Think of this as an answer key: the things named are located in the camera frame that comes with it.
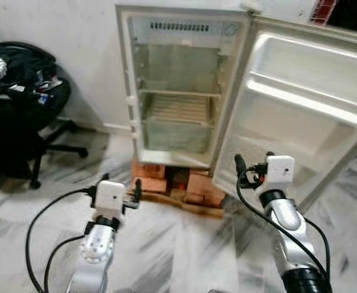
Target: white wall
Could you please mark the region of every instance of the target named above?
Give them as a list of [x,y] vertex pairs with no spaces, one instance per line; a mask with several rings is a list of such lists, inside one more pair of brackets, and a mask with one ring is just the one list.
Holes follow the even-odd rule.
[[[129,120],[118,45],[116,2],[239,9],[241,1],[0,0],[0,42],[17,40],[37,45],[56,56],[58,64],[70,76],[73,96],[65,115],[83,126],[123,133],[129,129]],[[296,6],[310,10],[315,1],[255,2],[269,7],[265,9],[266,15],[282,13],[284,18],[296,15]]]

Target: black cable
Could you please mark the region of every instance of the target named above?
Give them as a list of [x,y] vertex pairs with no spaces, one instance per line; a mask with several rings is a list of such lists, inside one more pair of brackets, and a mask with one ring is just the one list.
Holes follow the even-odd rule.
[[286,235],[293,243],[295,243],[297,246],[299,246],[305,253],[307,253],[307,255],[312,259],[312,261],[315,263],[315,265],[319,268],[320,273],[322,274],[322,276],[324,277],[325,281],[328,284],[329,290],[330,292],[332,292],[331,289],[331,284],[330,281],[327,277],[327,273],[325,271],[325,269],[323,268],[323,266],[321,265],[321,263],[319,262],[319,260],[315,257],[315,255],[313,255],[311,253],[311,251],[309,251],[303,244],[300,243],[300,241],[296,238],[293,237],[293,235],[291,235],[287,230],[285,230],[282,226],[276,224],[275,222],[269,220],[267,217],[265,217],[261,212],[257,211],[257,209],[255,209],[254,207],[252,207],[251,204],[249,204],[244,197],[242,196],[242,193],[240,192],[240,182],[242,180],[242,178],[244,176],[246,176],[246,171],[245,172],[241,172],[240,175],[238,176],[238,180],[237,180],[237,194],[239,199],[241,200],[241,202],[249,209],[251,210],[254,214],[256,214],[257,216],[259,216],[260,218],[262,218],[263,220],[265,220],[267,223],[271,224],[271,226],[273,226],[274,228],[276,228],[277,230],[283,232],[284,235]]
[[85,237],[84,235],[81,235],[81,236],[77,236],[77,237],[72,237],[72,238],[69,238],[67,240],[64,240],[63,242],[61,242],[57,247],[55,247],[55,249],[52,251],[51,255],[49,256],[48,258],[48,262],[46,264],[46,267],[45,267],[45,273],[44,273],[44,292],[45,293],[49,293],[49,289],[48,289],[48,278],[49,278],[49,268],[51,267],[51,263],[52,263],[52,260],[56,254],[56,252],[59,250],[60,247],[62,247],[63,245],[71,242],[71,241],[75,241],[75,240],[78,240],[78,239],[82,239],[83,237]]
[[27,273],[29,274],[29,278],[31,279],[34,288],[36,288],[38,293],[44,293],[43,288],[40,286],[40,284],[38,283],[34,272],[33,272],[33,268],[32,268],[32,264],[31,264],[31,257],[29,254],[29,244],[31,241],[31,232],[32,232],[32,228],[34,226],[34,223],[36,222],[36,220],[41,216],[42,213],[44,213],[50,206],[52,206],[54,203],[57,203],[59,200],[71,195],[71,194],[77,194],[79,192],[87,192],[88,189],[87,188],[82,188],[82,189],[77,189],[74,191],[70,191],[67,192],[66,194],[63,194],[61,196],[59,196],[58,198],[56,198],[54,201],[52,201],[49,205],[47,205],[45,208],[43,208],[32,220],[31,224],[29,225],[29,228],[27,229],[27,234],[26,234],[26,243],[25,243],[25,260],[26,260],[26,268],[27,268]]
[[330,281],[330,246],[329,242],[327,241],[325,233],[313,222],[311,222],[309,219],[306,219],[306,222],[310,224],[315,230],[318,231],[318,233],[321,235],[323,239],[323,243],[325,244],[325,251],[326,251],[326,275],[327,279]]

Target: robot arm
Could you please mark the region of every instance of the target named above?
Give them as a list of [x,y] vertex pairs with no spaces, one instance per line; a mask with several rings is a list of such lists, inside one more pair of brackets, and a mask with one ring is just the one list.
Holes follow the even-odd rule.
[[[254,189],[264,216],[284,228],[313,255],[314,247],[306,233],[306,222],[295,202],[287,198],[287,188],[293,182],[295,160],[290,156],[267,154],[265,163],[246,168],[240,155],[235,157],[241,188]],[[250,182],[246,172],[254,172]],[[331,289],[312,258],[281,230],[272,232],[273,258],[288,293],[324,293]]]
[[96,209],[92,226],[81,244],[78,266],[66,293],[103,293],[107,270],[114,255],[115,236],[123,222],[126,208],[137,209],[141,182],[136,182],[134,201],[125,201],[126,188],[121,183],[104,180],[97,185],[92,207]]

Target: baseboard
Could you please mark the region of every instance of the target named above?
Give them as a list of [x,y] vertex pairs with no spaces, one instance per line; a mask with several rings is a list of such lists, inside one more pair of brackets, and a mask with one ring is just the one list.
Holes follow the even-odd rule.
[[[67,117],[58,117],[58,120],[67,121]],[[129,126],[116,125],[111,123],[102,123],[97,125],[89,121],[84,121],[81,119],[71,119],[76,125],[86,129],[92,129],[98,132],[117,134],[119,136],[131,136],[131,128]]]

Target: refrigerator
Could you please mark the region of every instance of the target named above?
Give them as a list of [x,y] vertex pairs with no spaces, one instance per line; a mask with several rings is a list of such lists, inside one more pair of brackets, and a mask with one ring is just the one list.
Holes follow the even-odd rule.
[[233,195],[236,153],[289,155],[304,210],[356,156],[357,34],[243,11],[118,5],[117,20],[139,162],[209,168]]

